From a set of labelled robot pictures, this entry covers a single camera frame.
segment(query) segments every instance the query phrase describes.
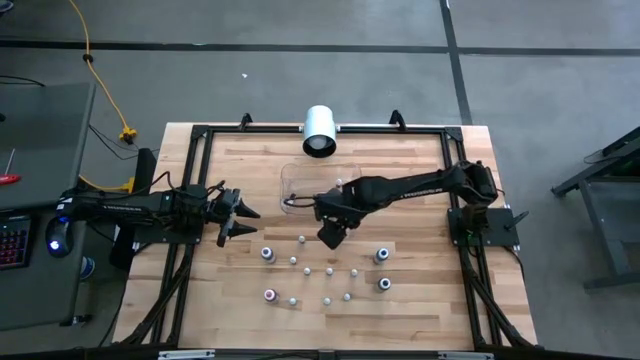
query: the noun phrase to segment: computer keyboard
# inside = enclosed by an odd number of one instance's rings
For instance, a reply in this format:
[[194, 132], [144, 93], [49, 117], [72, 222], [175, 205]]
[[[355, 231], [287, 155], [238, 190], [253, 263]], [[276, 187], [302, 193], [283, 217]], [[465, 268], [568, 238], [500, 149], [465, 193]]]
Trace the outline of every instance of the computer keyboard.
[[0, 218], [0, 270], [29, 265], [31, 217]]

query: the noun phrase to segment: yellow cable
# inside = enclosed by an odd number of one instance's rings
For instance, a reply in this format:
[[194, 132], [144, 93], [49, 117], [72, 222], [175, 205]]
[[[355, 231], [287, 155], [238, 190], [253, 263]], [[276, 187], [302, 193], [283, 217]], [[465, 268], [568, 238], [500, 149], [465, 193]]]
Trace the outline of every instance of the yellow cable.
[[80, 179], [82, 179], [82, 181], [86, 182], [87, 184], [93, 186], [94, 188], [98, 189], [98, 190], [102, 190], [102, 191], [112, 191], [112, 190], [126, 190], [124, 189], [123, 186], [98, 186], [94, 183], [92, 183], [91, 181], [89, 181], [89, 179], [87, 179], [86, 177], [79, 175], [78, 176]]
[[[82, 12], [80, 12], [80, 9], [78, 8], [78, 6], [76, 6], [76, 3], [73, 0], [69, 0], [69, 3], [71, 4], [71, 6], [73, 6], [76, 13], [78, 14], [78, 17], [80, 17], [80, 21], [82, 22], [82, 28], [84, 29], [84, 39], [86, 44], [85, 54], [91, 55], [90, 53], [91, 49], [89, 46], [89, 29], [87, 28], [87, 23], [84, 21], [84, 16], [82, 16]], [[109, 102], [111, 103], [113, 108], [116, 109], [116, 112], [118, 113], [118, 116], [122, 121], [122, 125], [124, 126], [124, 133], [131, 132], [132, 129], [129, 127], [129, 125], [127, 125], [127, 121], [124, 119], [124, 115], [122, 115], [122, 112], [120, 111], [120, 108], [118, 107], [118, 105], [116, 105], [116, 102], [113, 101], [113, 98], [111, 97], [111, 93], [109, 93], [109, 90], [107, 89], [107, 85], [104, 84], [102, 79], [100, 79], [100, 76], [98, 76], [98, 73], [93, 69], [93, 66], [91, 65], [91, 62], [89, 61], [89, 59], [87, 59], [85, 62], [87, 63], [87, 66], [89, 67], [89, 70], [91, 71], [93, 76], [96, 78], [96, 80], [100, 84], [100, 87], [102, 87], [102, 90], [104, 90], [105, 95], [107, 95], [107, 99], [109, 99]]]

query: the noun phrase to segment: black line on floor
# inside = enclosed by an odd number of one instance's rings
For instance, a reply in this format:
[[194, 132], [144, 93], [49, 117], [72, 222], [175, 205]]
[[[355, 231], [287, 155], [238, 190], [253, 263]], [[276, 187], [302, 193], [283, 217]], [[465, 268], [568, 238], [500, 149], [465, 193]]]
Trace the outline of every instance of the black line on floor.
[[494, 56], [640, 56], [640, 49], [459, 47], [462, 55]]
[[471, 119], [471, 109], [469, 108], [467, 90], [464, 87], [462, 65], [460, 65], [456, 33], [453, 29], [453, 20], [451, 19], [448, 0], [440, 0], [440, 10], [442, 11], [442, 22], [444, 23], [444, 32], [447, 37], [447, 45], [449, 47], [449, 61], [451, 62], [453, 86], [456, 91], [456, 98], [458, 99], [461, 123], [462, 125], [472, 125], [473, 120]]
[[[2, 40], [0, 47], [83, 50], [83, 41]], [[92, 50], [446, 54], [446, 46], [91, 42]]]

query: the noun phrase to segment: white cylindrical object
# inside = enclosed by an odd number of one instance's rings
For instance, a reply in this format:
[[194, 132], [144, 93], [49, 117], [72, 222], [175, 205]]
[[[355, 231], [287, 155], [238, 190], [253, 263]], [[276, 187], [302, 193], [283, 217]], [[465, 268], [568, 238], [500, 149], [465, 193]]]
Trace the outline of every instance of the white cylindrical object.
[[271, 250], [271, 248], [262, 248], [262, 251], [260, 251], [260, 256], [262, 256], [264, 261], [268, 262], [269, 264], [273, 264], [274, 262], [276, 262], [276, 254], [273, 252], [273, 250]]
[[302, 148], [307, 155], [319, 158], [336, 151], [336, 124], [331, 109], [316, 105], [307, 111]]
[[383, 261], [389, 258], [389, 249], [380, 248], [376, 251], [376, 254], [373, 256], [373, 262], [376, 264], [381, 264]]
[[264, 299], [267, 302], [277, 302], [278, 301], [278, 293], [273, 289], [267, 289], [264, 291]]
[[387, 291], [391, 288], [391, 280], [388, 278], [382, 278], [378, 280], [378, 290]]

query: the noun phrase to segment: computer mouse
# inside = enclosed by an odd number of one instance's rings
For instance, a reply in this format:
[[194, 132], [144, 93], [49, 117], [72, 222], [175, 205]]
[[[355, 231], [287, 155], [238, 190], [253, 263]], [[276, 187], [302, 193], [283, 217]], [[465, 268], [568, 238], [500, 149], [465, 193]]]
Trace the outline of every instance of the computer mouse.
[[45, 232], [47, 240], [47, 250], [49, 254], [56, 258], [62, 258], [73, 250], [73, 234], [71, 224], [59, 218], [53, 218], [47, 224]]

